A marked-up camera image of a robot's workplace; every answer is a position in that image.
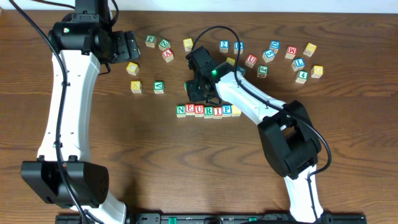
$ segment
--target wooden letter block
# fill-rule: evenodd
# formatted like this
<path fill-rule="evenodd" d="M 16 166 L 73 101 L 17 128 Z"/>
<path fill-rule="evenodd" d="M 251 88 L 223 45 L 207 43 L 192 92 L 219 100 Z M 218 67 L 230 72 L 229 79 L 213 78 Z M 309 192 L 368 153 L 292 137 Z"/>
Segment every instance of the wooden letter block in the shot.
<path fill-rule="evenodd" d="M 268 66 L 260 65 L 257 71 L 257 77 L 265 78 L 268 75 Z"/>
<path fill-rule="evenodd" d="M 147 45 L 147 47 L 155 48 L 155 46 L 156 46 L 156 36 L 148 35 L 146 40 L 145 40 L 145 44 Z"/>
<path fill-rule="evenodd" d="M 130 62 L 129 65 L 127 66 L 126 70 L 127 70 L 128 74 L 130 74 L 130 75 L 137 75 L 139 68 L 136 63 Z"/>
<path fill-rule="evenodd" d="M 232 116 L 241 116 L 242 111 L 239 110 L 235 105 L 232 105 Z"/>
<path fill-rule="evenodd" d="M 288 46 L 285 58 L 293 59 L 296 56 L 296 54 L 297 54 L 297 48 L 296 47 L 292 47 L 292 46 Z"/>
<path fill-rule="evenodd" d="M 189 116 L 195 115 L 195 105 L 193 103 L 185 105 L 185 113 Z"/>
<path fill-rule="evenodd" d="M 185 114 L 185 106 L 177 106 L 176 107 L 176 111 L 177 111 L 177 117 L 178 118 L 184 118 L 187 115 Z"/>
<path fill-rule="evenodd" d="M 155 94 L 162 94 L 164 93 L 164 84 L 163 81 L 155 81 L 154 82 L 154 92 Z"/>
<path fill-rule="evenodd" d="M 162 41 L 160 41 L 159 43 L 159 49 L 161 51 L 165 51 L 166 49 L 171 48 L 170 42 L 166 39 L 163 39 Z"/>
<path fill-rule="evenodd" d="M 185 39 L 184 40 L 184 49 L 185 51 L 191 51 L 193 46 L 193 41 L 191 38 Z"/>
<path fill-rule="evenodd" d="M 229 41 L 228 40 L 220 41 L 220 52 L 228 53 L 228 49 L 229 49 Z"/>
<path fill-rule="evenodd" d="M 305 66 L 305 62 L 304 62 L 304 59 L 302 59 L 302 58 L 295 59 L 292 63 L 292 68 L 293 68 L 293 71 L 295 71 L 295 72 L 303 69 L 304 66 Z"/>
<path fill-rule="evenodd" d="M 142 93 L 142 85 L 140 81 L 131 81 L 130 89 L 132 93 Z"/>
<path fill-rule="evenodd" d="M 162 55 L 163 55 L 163 59 L 166 62 L 171 62 L 174 59 L 174 54 L 172 52 L 172 49 L 167 49 L 167 50 L 163 51 Z"/>
<path fill-rule="evenodd" d="M 264 59 L 264 61 L 270 62 L 275 58 L 275 54 L 272 50 L 266 50 L 263 55 L 262 58 Z"/>
<path fill-rule="evenodd" d="M 323 75 L 323 66 L 316 65 L 311 70 L 311 78 L 320 78 Z"/>
<path fill-rule="evenodd" d="M 205 115 L 205 106 L 195 105 L 195 117 L 201 118 Z"/>
<path fill-rule="evenodd" d="M 299 71 L 297 76 L 296 76 L 296 82 L 297 83 L 305 83 L 308 79 L 308 72 L 306 71 Z"/>
<path fill-rule="evenodd" d="M 213 107 L 206 106 L 205 107 L 205 119 L 213 118 Z"/>
<path fill-rule="evenodd" d="M 280 47 L 280 42 L 277 40 L 273 40 L 269 44 L 269 49 L 272 50 L 274 54 L 278 53 L 279 47 Z"/>
<path fill-rule="evenodd" d="M 249 54 L 244 64 L 249 68 L 253 68 L 256 62 L 257 62 L 257 57 L 252 54 Z"/>

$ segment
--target number block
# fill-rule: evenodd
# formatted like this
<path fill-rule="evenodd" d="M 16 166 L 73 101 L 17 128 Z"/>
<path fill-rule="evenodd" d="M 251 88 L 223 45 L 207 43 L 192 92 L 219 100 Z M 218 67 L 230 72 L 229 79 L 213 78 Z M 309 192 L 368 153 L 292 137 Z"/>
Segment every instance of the number block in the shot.
<path fill-rule="evenodd" d="M 155 94 L 162 94 L 164 93 L 164 84 L 163 81 L 155 81 L 154 82 L 154 92 Z"/>
<path fill-rule="evenodd" d="M 184 49 L 186 52 L 191 51 L 193 47 L 192 38 L 185 39 L 184 41 Z"/>
<path fill-rule="evenodd" d="M 311 70 L 311 78 L 320 78 L 323 75 L 323 66 L 316 65 Z"/>
<path fill-rule="evenodd" d="M 311 57 L 312 54 L 315 52 L 317 49 L 317 46 L 315 44 L 308 43 L 307 47 L 304 50 L 304 55 Z"/>
<path fill-rule="evenodd" d="M 162 52 L 163 59 L 169 63 L 174 59 L 174 53 L 172 49 L 166 49 L 165 51 Z"/>
<path fill-rule="evenodd" d="M 256 62 L 257 62 L 257 57 L 252 55 L 252 54 L 249 54 L 249 56 L 246 59 L 244 65 L 249 67 L 249 68 L 253 68 L 254 65 L 256 64 Z"/>
<path fill-rule="evenodd" d="M 160 43 L 159 43 L 159 49 L 161 50 L 161 51 L 165 51 L 166 49 L 169 49 L 169 48 L 171 48 L 172 46 L 171 46 L 171 44 L 170 44 L 170 41 L 168 41 L 168 40 L 166 40 L 166 39 L 163 39 L 162 41 L 160 41 Z"/>
<path fill-rule="evenodd" d="M 184 117 L 187 116 L 185 114 L 185 106 L 177 106 L 175 110 L 177 112 L 177 117 L 178 118 L 184 118 Z"/>
<path fill-rule="evenodd" d="M 280 47 L 280 42 L 277 40 L 273 40 L 269 44 L 269 50 L 272 50 L 274 54 L 278 53 L 279 47 Z"/>
<path fill-rule="evenodd" d="M 139 67 L 136 63 L 130 62 L 129 65 L 126 68 L 128 74 L 130 75 L 137 75 L 139 71 Z"/>
<path fill-rule="evenodd" d="M 295 72 L 303 69 L 304 66 L 305 66 L 305 62 L 304 62 L 304 59 L 302 59 L 302 58 L 295 59 L 292 63 L 292 68 L 293 68 L 293 71 L 295 71 Z"/>
<path fill-rule="evenodd" d="M 228 50 L 229 50 L 229 41 L 228 40 L 220 41 L 220 52 L 228 53 Z"/>
<path fill-rule="evenodd" d="M 293 59 L 297 54 L 297 48 L 296 47 L 292 47 L 292 46 L 288 46 L 287 50 L 286 50 L 286 55 L 285 58 L 287 59 Z"/>
<path fill-rule="evenodd" d="M 132 93 L 142 93 L 141 81 L 131 81 L 130 89 Z"/>
<path fill-rule="evenodd" d="M 147 35 L 147 38 L 145 39 L 145 44 L 147 45 L 147 47 L 155 48 L 155 46 L 156 46 L 156 36 Z"/>
<path fill-rule="evenodd" d="M 266 61 L 266 63 L 272 61 L 274 58 L 275 58 L 275 54 L 272 50 L 266 50 L 262 54 L 262 59 L 264 59 L 264 61 Z"/>
<path fill-rule="evenodd" d="M 296 75 L 296 82 L 297 83 L 305 83 L 305 81 L 307 81 L 308 79 L 308 72 L 306 71 L 299 71 Z"/>
<path fill-rule="evenodd" d="M 258 78 L 265 78 L 268 75 L 268 66 L 260 65 L 257 70 Z"/>
<path fill-rule="evenodd" d="M 241 41 L 241 54 L 243 53 L 243 48 L 244 48 L 243 41 Z M 238 50 L 239 50 L 239 44 L 238 44 L 238 41 L 235 41 L 234 54 L 238 54 Z"/>

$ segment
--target wooden table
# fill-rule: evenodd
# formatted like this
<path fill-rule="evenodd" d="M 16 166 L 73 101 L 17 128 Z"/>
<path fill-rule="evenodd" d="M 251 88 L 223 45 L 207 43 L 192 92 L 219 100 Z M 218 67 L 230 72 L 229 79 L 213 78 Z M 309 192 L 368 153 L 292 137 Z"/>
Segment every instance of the wooden table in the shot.
<path fill-rule="evenodd" d="M 47 33 L 67 12 L 29 11 Z M 110 190 L 135 211 L 164 213 L 264 213 L 288 210 L 283 178 L 268 165 L 256 125 L 247 117 L 177 119 L 175 106 L 188 103 L 183 84 L 193 78 L 182 40 L 209 26 L 233 28 L 248 54 L 259 57 L 271 40 L 281 41 L 265 79 L 249 69 L 245 77 L 267 94 L 302 102 L 333 153 L 333 163 L 317 176 L 320 202 L 332 212 L 365 213 L 368 223 L 398 222 L 398 17 L 375 14 L 121 12 L 115 30 L 133 30 L 141 50 L 138 76 L 127 63 L 98 77 L 90 121 L 92 162 L 106 166 Z M 57 206 L 47 205 L 21 179 L 22 161 L 33 161 L 42 142 L 52 92 L 51 52 L 15 11 L 0 16 L 0 220 L 53 223 Z M 171 41 L 175 58 L 166 63 L 145 37 Z M 203 36 L 220 62 L 226 30 Z M 295 83 L 288 45 L 299 55 L 308 42 L 305 70 L 323 65 L 321 79 Z M 130 81 L 144 93 L 133 95 Z M 153 93 L 153 81 L 165 94 Z M 319 165 L 326 152 L 319 154 Z"/>

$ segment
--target toy block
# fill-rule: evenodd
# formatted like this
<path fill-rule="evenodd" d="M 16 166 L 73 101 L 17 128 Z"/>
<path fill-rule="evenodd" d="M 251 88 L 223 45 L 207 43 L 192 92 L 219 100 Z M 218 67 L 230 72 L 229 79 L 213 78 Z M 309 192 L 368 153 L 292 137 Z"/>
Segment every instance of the toy block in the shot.
<path fill-rule="evenodd" d="M 145 40 L 145 44 L 147 45 L 147 47 L 155 48 L 155 46 L 156 46 L 156 36 L 147 35 L 147 38 Z"/>
<path fill-rule="evenodd" d="M 126 68 L 128 74 L 130 75 L 137 75 L 139 71 L 139 67 L 136 63 L 130 62 L 129 65 Z"/>
<path fill-rule="evenodd" d="M 195 117 L 201 118 L 203 116 L 205 116 L 205 106 L 195 105 Z"/>
<path fill-rule="evenodd" d="M 292 63 L 293 71 L 297 72 L 297 71 L 303 69 L 304 66 L 305 66 L 304 59 L 298 58 L 298 59 L 293 60 L 293 63 Z"/>
<path fill-rule="evenodd" d="M 228 53 L 228 49 L 229 49 L 229 41 L 228 40 L 220 41 L 220 52 Z"/>
<path fill-rule="evenodd" d="M 159 49 L 161 51 L 165 51 L 166 49 L 171 48 L 170 42 L 166 39 L 163 39 L 162 41 L 160 41 L 159 43 Z"/>
<path fill-rule="evenodd" d="M 298 71 L 298 74 L 296 75 L 296 82 L 297 83 L 305 83 L 308 79 L 308 72 L 306 71 Z"/>
<path fill-rule="evenodd" d="M 185 114 L 185 106 L 177 106 L 176 107 L 177 117 L 184 118 L 187 115 Z"/>
<path fill-rule="evenodd" d="M 278 53 L 279 47 L 280 47 L 280 42 L 277 40 L 273 40 L 269 44 L 269 49 L 272 50 L 274 54 Z"/>
<path fill-rule="evenodd" d="M 246 59 L 244 65 L 249 67 L 249 68 L 253 68 L 254 65 L 256 64 L 256 62 L 257 62 L 257 57 L 252 55 L 252 54 L 249 54 L 249 56 Z"/>
<path fill-rule="evenodd" d="M 223 108 L 222 107 L 214 107 L 213 108 L 213 119 L 221 119 L 223 118 Z"/>
<path fill-rule="evenodd" d="M 142 85 L 140 81 L 131 81 L 130 89 L 132 93 L 142 93 Z"/>
<path fill-rule="evenodd" d="M 193 41 L 192 38 L 188 38 L 184 40 L 184 49 L 185 51 L 191 51 L 193 47 Z"/>
<path fill-rule="evenodd" d="M 244 48 L 243 41 L 241 41 L 241 54 L 243 53 L 243 48 Z M 238 54 L 238 50 L 239 50 L 239 44 L 238 41 L 235 41 L 234 54 Z"/>
<path fill-rule="evenodd" d="M 172 49 L 166 49 L 165 51 L 162 52 L 163 59 L 166 62 L 171 62 L 174 59 L 174 54 Z"/>
<path fill-rule="evenodd" d="M 312 54 L 315 52 L 317 49 L 317 46 L 315 44 L 308 43 L 307 47 L 304 50 L 304 55 L 311 57 Z"/>
<path fill-rule="evenodd" d="M 239 110 L 235 105 L 232 105 L 232 115 L 231 116 L 241 116 L 242 111 Z"/>
<path fill-rule="evenodd" d="M 257 70 L 257 77 L 265 78 L 268 75 L 268 66 L 260 65 Z"/>
<path fill-rule="evenodd" d="M 311 78 L 320 78 L 323 75 L 323 66 L 316 65 L 311 70 Z"/>
<path fill-rule="evenodd" d="M 232 105 L 223 105 L 223 117 L 227 118 L 232 115 Z"/>
<path fill-rule="evenodd" d="M 230 57 L 226 58 L 226 62 L 230 63 L 232 66 L 235 65 L 235 59 L 233 59 L 233 58 L 230 58 Z"/>
<path fill-rule="evenodd" d="M 193 103 L 185 105 L 185 113 L 187 116 L 195 115 L 195 105 Z"/>
<path fill-rule="evenodd" d="M 205 119 L 213 118 L 213 107 L 206 106 L 205 107 Z"/>
<path fill-rule="evenodd" d="M 163 81 L 155 81 L 154 82 L 154 92 L 155 94 L 164 93 L 164 84 Z"/>
<path fill-rule="evenodd" d="M 296 47 L 292 47 L 292 46 L 288 46 L 287 50 L 286 50 L 286 55 L 285 58 L 287 59 L 293 59 L 297 54 L 297 48 Z"/>
<path fill-rule="evenodd" d="M 266 50 L 264 51 L 264 53 L 262 54 L 262 58 L 264 59 L 264 61 L 270 62 L 275 58 L 275 54 L 272 50 Z"/>

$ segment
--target block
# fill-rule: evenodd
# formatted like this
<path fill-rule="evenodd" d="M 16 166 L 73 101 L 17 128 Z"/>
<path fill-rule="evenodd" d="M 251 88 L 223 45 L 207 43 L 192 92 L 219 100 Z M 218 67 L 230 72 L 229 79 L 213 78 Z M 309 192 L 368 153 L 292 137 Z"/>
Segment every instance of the block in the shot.
<path fill-rule="evenodd" d="M 213 119 L 221 119 L 223 118 L 223 108 L 222 107 L 214 107 L 213 108 Z"/>
<path fill-rule="evenodd" d="M 297 55 L 297 48 L 288 46 L 286 50 L 285 58 L 293 59 Z"/>
<path fill-rule="evenodd" d="M 249 54 L 249 56 L 246 59 L 244 65 L 249 67 L 249 68 L 253 68 L 254 65 L 256 64 L 256 62 L 257 62 L 257 57 L 252 55 L 252 54 Z"/>
<path fill-rule="evenodd" d="M 222 108 L 224 118 L 232 116 L 232 105 L 223 105 Z"/>
<path fill-rule="evenodd" d="M 195 105 L 195 117 L 201 118 L 205 116 L 205 106 Z"/>
<path fill-rule="evenodd" d="M 128 74 L 130 75 L 137 75 L 139 71 L 139 67 L 136 63 L 130 62 L 129 65 L 126 68 Z"/>
<path fill-rule="evenodd" d="M 195 105 L 193 103 L 185 105 L 185 113 L 187 116 L 195 115 Z"/>
<path fill-rule="evenodd" d="M 265 78 L 268 75 L 268 66 L 260 65 L 257 69 L 257 77 Z"/>
<path fill-rule="evenodd" d="M 188 38 L 184 40 L 184 49 L 186 52 L 191 51 L 193 47 L 192 38 Z"/>
<path fill-rule="evenodd" d="M 162 94 L 164 93 L 164 84 L 163 81 L 155 81 L 154 82 L 154 92 L 155 94 Z"/>
<path fill-rule="evenodd" d="M 232 105 L 232 115 L 231 116 L 241 116 L 242 111 L 239 110 L 235 105 Z"/>
<path fill-rule="evenodd" d="M 177 112 L 177 117 L 178 118 L 184 118 L 184 117 L 187 116 L 185 114 L 185 106 L 184 105 L 183 106 L 177 106 L 175 110 Z"/>
<path fill-rule="evenodd" d="M 166 49 L 171 48 L 170 42 L 166 39 L 163 39 L 162 41 L 159 42 L 159 49 L 161 51 L 165 51 Z"/>
<path fill-rule="evenodd" d="M 269 44 L 269 50 L 272 50 L 274 54 L 278 53 L 279 47 L 280 47 L 280 42 L 277 40 L 273 40 Z"/>
<path fill-rule="evenodd" d="M 270 62 L 275 58 L 275 54 L 272 50 L 266 50 L 264 51 L 264 53 L 262 54 L 262 58 L 264 59 L 264 61 Z"/>
<path fill-rule="evenodd" d="M 304 55 L 311 57 L 312 54 L 315 52 L 317 49 L 317 46 L 315 44 L 308 43 L 307 47 L 304 50 Z"/>
<path fill-rule="evenodd" d="M 230 57 L 226 58 L 226 62 L 230 63 L 232 66 L 235 65 L 235 59 L 233 59 L 233 58 L 230 58 Z"/>
<path fill-rule="evenodd" d="M 165 51 L 162 52 L 163 59 L 169 63 L 174 59 L 174 53 L 172 49 L 166 49 Z"/>
<path fill-rule="evenodd" d="M 297 75 L 296 75 L 296 82 L 297 83 L 305 83 L 305 81 L 307 81 L 308 79 L 308 72 L 306 71 L 298 71 Z"/>
<path fill-rule="evenodd" d="M 323 75 L 323 66 L 316 65 L 311 70 L 311 78 L 320 78 Z"/>
<path fill-rule="evenodd" d="M 304 66 L 305 66 L 304 59 L 298 58 L 298 59 L 293 60 L 293 63 L 292 63 L 293 71 L 297 72 L 297 71 L 303 69 Z"/>
<path fill-rule="evenodd" d="M 142 85 L 140 81 L 131 81 L 130 89 L 132 93 L 142 93 Z"/>
<path fill-rule="evenodd" d="M 243 41 L 241 41 L 241 54 L 243 53 Z M 234 54 L 238 54 L 238 50 L 239 50 L 239 45 L 238 45 L 238 41 L 235 41 L 234 43 Z"/>
<path fill-rule="evenodd" d="M 229 49 L 229 41 L 228 40 L 220 41 L 220 52 L 228 53 L 228 49 Z"/>
<path fill-rule="evenodd" d="M 145 44 L 147 45 L 147 47 L 155 48 L 155 46 L 156 46 L 156 36 L 147 35 L 147 38 L 145 39 Z"/>
<path fill-rule="evenodd" d="M 212 106 L 206 106 L 205 107 L 205 119 L 213 119 L 213 107 Z"/>

